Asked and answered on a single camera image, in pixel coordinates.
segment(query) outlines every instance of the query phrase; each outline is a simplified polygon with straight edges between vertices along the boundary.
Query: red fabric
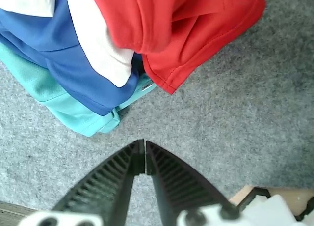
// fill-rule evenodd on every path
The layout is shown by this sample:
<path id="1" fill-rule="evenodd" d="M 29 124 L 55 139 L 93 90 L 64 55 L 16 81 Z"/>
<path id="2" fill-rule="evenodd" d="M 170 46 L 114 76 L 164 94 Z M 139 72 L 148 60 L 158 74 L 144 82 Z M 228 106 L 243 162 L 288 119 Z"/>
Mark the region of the red fabric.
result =
<path id="1" fill-rule="evenodd" d="M 199 65 L 262 15 L 264 0 L 95 0 L 120 48 L 172 94 Z"/>

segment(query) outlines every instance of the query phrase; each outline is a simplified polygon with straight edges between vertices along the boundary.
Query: clothing sleeve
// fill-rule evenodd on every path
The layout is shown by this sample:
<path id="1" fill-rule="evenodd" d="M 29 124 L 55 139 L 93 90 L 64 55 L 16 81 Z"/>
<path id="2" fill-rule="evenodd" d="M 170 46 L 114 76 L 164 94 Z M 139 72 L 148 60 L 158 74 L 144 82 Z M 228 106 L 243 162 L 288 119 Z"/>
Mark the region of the clothing sleeve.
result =
<path id="1" fill-rule="evenodd" d="M 124 86 L 131 75 L 134 51 L 113 44 L 94 0 L 68 0 L 68 5 L 79 43 L 92 68 L 117 87 Z"/>
<path id="2" fill-rule="evenodd" d="M 119 48 L 159 53 L 170 43 L 172 23 L 223 11 L 224 0 L 95 0 Z"/>

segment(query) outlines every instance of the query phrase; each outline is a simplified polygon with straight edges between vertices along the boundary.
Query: pile of clothes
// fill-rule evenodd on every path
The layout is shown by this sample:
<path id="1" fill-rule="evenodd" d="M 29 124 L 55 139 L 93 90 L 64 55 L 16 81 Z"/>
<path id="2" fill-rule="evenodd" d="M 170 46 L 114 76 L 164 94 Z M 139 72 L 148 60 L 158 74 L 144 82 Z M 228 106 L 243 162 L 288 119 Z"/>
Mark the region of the pile of clothes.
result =
<path id="1" fill-rule="evenodd" d="M 67 127 L 118 112 L 192 71 L 262 15 L 264 0 L 0 0 L 0 60 Z"/>

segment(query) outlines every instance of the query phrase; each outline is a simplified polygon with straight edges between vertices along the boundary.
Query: carpet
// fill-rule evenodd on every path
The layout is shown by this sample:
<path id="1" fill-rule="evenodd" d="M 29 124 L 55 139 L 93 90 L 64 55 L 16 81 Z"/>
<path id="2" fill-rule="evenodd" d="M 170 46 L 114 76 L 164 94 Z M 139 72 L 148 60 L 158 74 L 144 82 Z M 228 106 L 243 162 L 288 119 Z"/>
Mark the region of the carpet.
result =
<path id="1" fill-rule="evenodd" d="M 314 0 L 267 0 L 263 18 L 180 89 L 130 106 L 110 134 L 65 128 L 0 67 L 0 201 L 50 209 L 136 139 L 184 159 L 227 197 L 245 184 L 314 188 Z M 161 225 L 138 177 L 128 226 Z"/>

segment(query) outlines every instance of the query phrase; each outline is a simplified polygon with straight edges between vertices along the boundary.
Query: stitched seam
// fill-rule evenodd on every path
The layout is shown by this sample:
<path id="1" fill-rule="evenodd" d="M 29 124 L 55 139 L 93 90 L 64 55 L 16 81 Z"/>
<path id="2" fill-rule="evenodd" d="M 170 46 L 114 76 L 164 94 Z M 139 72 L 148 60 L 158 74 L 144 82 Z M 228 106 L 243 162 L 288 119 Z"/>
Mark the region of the stitched seam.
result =
<path id="1" fill-rule="evenodd" d="M 219 36 L 213 38 L 210 42 L 208 42 L 207 44 L 205 44 L 205 45 L 199 50 L 199 52 L 200 52 L 204 47 L 206 47 L 208 44 L 212 43 L 212 41 L 216 40 L 217 38 L 222 37 L 222 36 L 224 36 L 224 35 L 230 33 L 231 31 L 235 31 L 236 29 L 238 29 L 238 28 L 242 25 L 242 23 L 249 17 L 249 15 L 251 15 L 252 11 L 255 10 L 255 6 L 256 6 L 257 1 L 258 1 L 258 0 L 255 0 L 255 2 L 254 2 L 254 4 L 253 4 L 253 7 L 250 9 L 250 11 L 248 12 L 248 14 L 247 14 L 247 15 L 245 16 L 245 18 L 241 21 L 241 23 L 239 23 L 235 28 L 229 30 L 228 32 L 226 32 L 226 33 L 224 33 L 224 34 L 221 34 L 221 35 L 219 35 Z M 178 66 L 178 67 L 175 67 L 175 68 L 171 71 L 171 73 L 169 74 L 169 76 L 167 77 L 166 80 L 162 79 L 162 78 L 161 78 L 159 75 L 157 75 L 153 70 L 151 70 L 151 71 L 153 72 L 153 74 L 154 74 L 155 76 L 157 76 L 158 78 L 160 78 L 160 79 L 163 81 L 163 83 L 162 83 L 162 85 L 161 85 L 162 87 L 165 86 L 165 84 L 167 84 L 169 87 L 175 89 L 174 87 L 172 87 L 172 86 L 168 83 L 169 77 L 171 77 L 171 75 L 172 75 L 177 69 L 179 69 L 179 68 L 181 68 L 181 67 L 186 66 L 187 64 L 189 64 L 190 61 L 193 60 L 195 57 L 197 57 L 199 54 L 200 54 L 200 53 L 197 53 L 197 54 L 196 54 L 195 56 L 193 56 L 187 63 L 185 63 L 185 64 L 183 64 L 183 65 L 180 65 L 180 66 Z"/>
<path id="2" fill-rule="evenodd" d="M 131 45 L 137 45 L 137 46 L 140 45 L 140 46 L 141 46 L 140 51 L 142 51 L 142 49 L 143 49 L 143 40 L 144 40 L 143 16 L 142 16 L 141 8 L 140 8 L 140 6 L 139 6 L 139 4 L 138 4 L 138 0 L 136 0 L 136 4 L 137 4 L 137 6 L 138 6 L 138 9 L 139 9 L 139 12 L 140 12 L 140 16 L 141 16 L 141 26 L 142 26 L 142 33 L 143 33 L 142 41 L 128 43 L 128 44 L 126 44 L 125 46 L 128 47 L 128 46 L 131 46 Z"/>
<path id="3" fill-rule="evenodd" d="M 61 48 L 61 49 L 57 49 L 57 50 L 50 50 L 50 51 L 39 51 L 39 52 L 42 52 L 42 53 L 53 53 L 53 52 L 60 52 L 60 51 L 63 51 L 63 50 L 66 50 L 66 49 L 70 49 L 70 48 L 74 48 L 74 47 L 77 47 L 79 46 L 80 44 L 76 44 L 76 45 L 73 45 L 73 46 L 70 46 L 70 47 L 66 47 L 66 48 Z"/>

